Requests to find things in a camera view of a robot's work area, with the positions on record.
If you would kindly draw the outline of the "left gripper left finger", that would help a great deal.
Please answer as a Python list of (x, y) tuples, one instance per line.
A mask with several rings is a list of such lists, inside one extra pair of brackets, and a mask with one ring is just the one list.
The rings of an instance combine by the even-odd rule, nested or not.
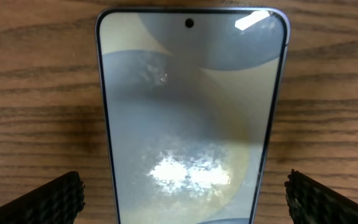
[(66, 174), (0, 207), (0, 224), (72, 224), (84, 209), (84, 182)]

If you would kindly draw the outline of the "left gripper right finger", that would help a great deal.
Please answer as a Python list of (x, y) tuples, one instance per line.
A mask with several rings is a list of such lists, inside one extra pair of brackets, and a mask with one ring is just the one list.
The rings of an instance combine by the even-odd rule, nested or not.
[(284, 183), (294, 224), (358, 224), (358, 203), (292, 170)]

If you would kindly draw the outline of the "blue Galaxy smartphone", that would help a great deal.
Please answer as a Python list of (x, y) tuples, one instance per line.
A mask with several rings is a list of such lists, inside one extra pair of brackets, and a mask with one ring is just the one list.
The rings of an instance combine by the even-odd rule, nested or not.
[(288, 17), (115, 7), (95, 37), (118, 224), (253, 223)]

